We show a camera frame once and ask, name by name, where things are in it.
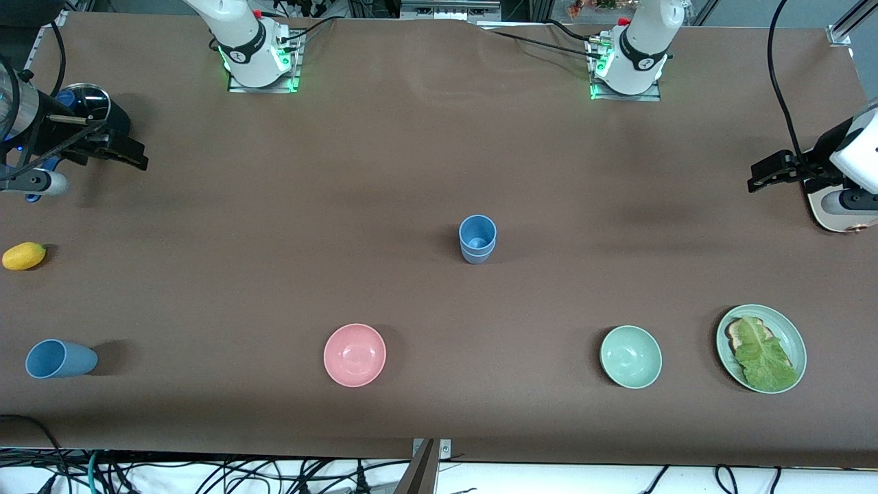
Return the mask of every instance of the brown tablecloth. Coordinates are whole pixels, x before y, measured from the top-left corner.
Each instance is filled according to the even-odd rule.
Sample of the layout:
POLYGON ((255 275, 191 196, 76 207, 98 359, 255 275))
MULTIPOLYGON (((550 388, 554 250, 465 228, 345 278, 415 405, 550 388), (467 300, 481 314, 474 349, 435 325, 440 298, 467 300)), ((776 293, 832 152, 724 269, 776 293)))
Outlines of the brown tablecloth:
MULTIPOLYGON (((199 18, 75 14, 62 31, 66 82, 104 86, 150 157, 64 163, 70 193, 36 205, 0 197, 4 248, 54 245, 0 273, 0 409, 63 446, 386 457, 443 437, 471 460, 878 460, 875 235, 822 232, 794 185, 746 191, 788 146, 766 30, 681 30, 657 104, 592 101, 581 58, 457 21, 337 22, 295 95, 227 93, 199 18), (480 266, 457 245, 474 213, 499 228, 480 266), (717 359, 719 316, 747 302, 804 337, 786 394, 717 359), (321 361, 351 322, 388 346, 362 389, 321 361), (648 389, 601 371, 626 323, 661 345, 648 389), (95 347, 97 375, 29 378, 43 338, 95 347)), ((823 32, 781 31, 776 53, 806 146, 864 102, 823 32)), ((46 37, 44 90, 56 64, 46 37)))

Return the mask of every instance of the floor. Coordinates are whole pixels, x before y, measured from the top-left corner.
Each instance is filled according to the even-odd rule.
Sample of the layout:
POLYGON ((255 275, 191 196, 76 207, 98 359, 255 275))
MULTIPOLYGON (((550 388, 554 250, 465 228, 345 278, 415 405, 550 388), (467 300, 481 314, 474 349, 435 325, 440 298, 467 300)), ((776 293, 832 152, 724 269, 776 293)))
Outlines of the floor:
MULTIPOLYGON (((367 461, 368 466, 382 461, 367 461)), ((299 472, 298 461, 279 462, 284 475, 299 472)), ((324 476, 346 476, 356 468, 352 460, 336 461, 321 471, 324 476)), ((406 465, 393 465, 366 472, 372 494, 390 494, 402 477, 406 465)), ((191 465, 181 468, 143 467, 134 470, 129 481, 140 494, 192 494, 216 468, 191 465)), ((661 467, 626 467, 612 465, 531 465, 492 463, 443 463, 436 482, 436 494, 531 494, 534 492, 577 492, 581 494, 637 494, 647 490, 661 467)), ((273 465, 261 470, 275 475, 273 465)), ((738 489, 744 494, 767 494, 774 479, 774 469, 734 468, 738 489)), ((36 492, 50 477, 49 472, 33 468, 0 469, 0 494, 36 492)), ((230 476, 229 489, 236 484, 230 476)), ((721 479, 731 490, 731 481, 723 472, 721 479)), ((309 482, 312 493, 350 494, 352 481, 329 486, 329 481, 309 482)), ((74 494, 89 494, 75 484, 74 494)), ((237 494, 281 492, 277 482, 246 481, 237 494)), ((825 494, 826 492, 878 492, 878 473, 842 470, 785 469, 775 494, 825 494)), ((63 482, 56 482, 54 494, 66 494, 63 482)), ((200 494, 221 494, 222 482, 200 494)), ((672 493, 723 494, 711 467, 671 467, 659 481, 653 494, 672 493)))

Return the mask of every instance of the metal frame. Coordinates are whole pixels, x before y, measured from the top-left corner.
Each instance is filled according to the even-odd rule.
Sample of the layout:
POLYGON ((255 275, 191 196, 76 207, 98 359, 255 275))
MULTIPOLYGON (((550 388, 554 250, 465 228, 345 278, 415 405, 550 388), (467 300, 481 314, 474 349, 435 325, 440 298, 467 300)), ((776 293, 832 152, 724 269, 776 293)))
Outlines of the metal frame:
POLYGON ((710 14, 712 14, 716 6, 719 5, 719 2, 720 0, 708 0, 702 9, 698 11, 698 15, 695 16, 695 19, 690 25, 704 25, 704 23, 708 21, 710 14))
POLYGON ((393 494, 434 494, 442 440, 422 440, 393 494))
POLYGON ((850 34, 864 20, 869 18, 875 10, 878 9, 878 0, 858 0, 851 7, 851 10, 845 12, 845 15, 826 27, 826 36, 834 47, 844 47, 851 44, 850 34))

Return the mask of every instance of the lemon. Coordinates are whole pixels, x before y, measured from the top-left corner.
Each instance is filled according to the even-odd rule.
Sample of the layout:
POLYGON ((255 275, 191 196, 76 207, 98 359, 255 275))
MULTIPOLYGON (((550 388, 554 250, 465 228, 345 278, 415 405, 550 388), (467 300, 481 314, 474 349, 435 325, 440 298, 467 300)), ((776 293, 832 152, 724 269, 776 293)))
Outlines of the lemon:
POLYGON ((46 247, 35 242, 20 243, 4 252, 3 267, 10 271, 24 271, 41 263, 45 256, 46 247))

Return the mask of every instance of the blue cup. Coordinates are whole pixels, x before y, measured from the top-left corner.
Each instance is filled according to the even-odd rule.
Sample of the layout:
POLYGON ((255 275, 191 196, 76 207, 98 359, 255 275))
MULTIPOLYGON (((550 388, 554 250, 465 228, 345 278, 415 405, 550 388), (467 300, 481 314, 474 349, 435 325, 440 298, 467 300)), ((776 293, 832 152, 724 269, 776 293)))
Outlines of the blue cup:
POLYGON ((460 223, 457 236, 460 237, 460 251, 466 262, 478 265, 487 261, 497 244, 497 226, 491 218, 474 214, 460 223))
POLYGON ((95 366, 97 353, 94 350, 59 339, 40 341, 25 359, 25 369, 35 379, 83 375, 95 366))

